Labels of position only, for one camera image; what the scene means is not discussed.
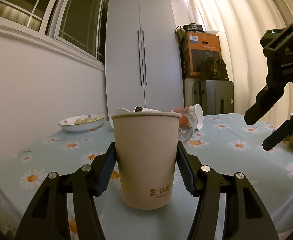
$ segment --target cardboard box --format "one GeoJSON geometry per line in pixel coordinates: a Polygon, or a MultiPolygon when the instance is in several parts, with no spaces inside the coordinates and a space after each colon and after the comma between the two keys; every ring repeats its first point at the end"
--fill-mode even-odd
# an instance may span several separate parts
{"type": "Polygon", "coordinates": [[[215,61],[222,57],[219,37],[200,32],[186,32],[179,45],[183,77],[207,80],[208,78],[201,76],[201,68],[205,67],[203,62],[207,57],[213,57],[215,61]]]}

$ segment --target cabinet door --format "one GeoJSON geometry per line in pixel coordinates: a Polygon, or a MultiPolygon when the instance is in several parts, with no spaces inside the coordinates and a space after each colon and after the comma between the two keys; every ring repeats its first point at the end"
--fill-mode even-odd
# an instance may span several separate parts
{"type": "Polygon", "coordinates": [[[139,0],[139,6],[146,107],[161,111],[181,108],[183,81],[171,0],[139,0]]]}
{"type": "Polygon", "coordinates": [[[110,0],[105,75],[108,113],[145,107],[138,0],[110,0]]]}

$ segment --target curtain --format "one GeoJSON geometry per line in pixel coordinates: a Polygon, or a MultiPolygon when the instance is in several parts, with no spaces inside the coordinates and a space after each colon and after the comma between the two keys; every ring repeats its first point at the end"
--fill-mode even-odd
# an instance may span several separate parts
{"type": "MultiPolygon", "coordinates": [[[[222,57],[234,82],[234,111],[244,114],[265,86],[267,62],[259,41],[267,30],[293,22],[293,0],[187,0],[192,22],[219,30],[222,57]]],[[[293,112],[293,83],[261,119],[281,125],[293,112]]]]}

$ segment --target tablecloth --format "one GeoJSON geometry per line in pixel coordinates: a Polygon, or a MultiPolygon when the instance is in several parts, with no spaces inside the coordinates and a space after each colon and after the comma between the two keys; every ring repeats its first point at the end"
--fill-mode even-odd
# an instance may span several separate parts
{"type": "MultiPolygon", "coordinates": [[[[205,116],[203,128],[196,130],[184,146],[219,173],[243,172],[280,233],[293,228],[293,148],[282,141],[271,151],[264,151],[262,142],[273,129],[263,122],[246,125],[240,114],[205,116]]],[[[84,133],[61,130],[1,162],[0,208],[7,214],[12,231],[48,173],[73,173],[105,153],[113,140],[109,122],[84,133]]],[[[185,190],[176,165],[171,203],[150,211],[133,209],[122,200],[116,165],[107,190],[95,198],[95,203],[106,239],[182,240],[188,236],[198,198],[185,190]]],[[[221,239],[223,231],[224,205],[221,196],[216,239],[221,239]]],[[[68,208],[71,236],[78,239],[72,194],[68,194],[68,208]]]]}

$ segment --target white wall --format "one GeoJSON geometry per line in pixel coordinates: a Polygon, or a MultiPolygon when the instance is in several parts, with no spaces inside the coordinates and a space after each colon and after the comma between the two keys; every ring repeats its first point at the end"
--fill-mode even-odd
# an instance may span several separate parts
{"type": "Polygon", "coordinates": [[[185,24],[190,24],[190,19],[188,15],[188,6],[186,0],[171,0],[175,25],[182,26],[185,24]]]}
{"type": "Polygon", "coordinates": [[[186,0],[171,0],[176,26],[190,24],[186,0]]]}
{"type": "Polygon", "coordinates": [[[0,161],[86,113],[107,113],[104,71],[0,36],[0,161]]]}

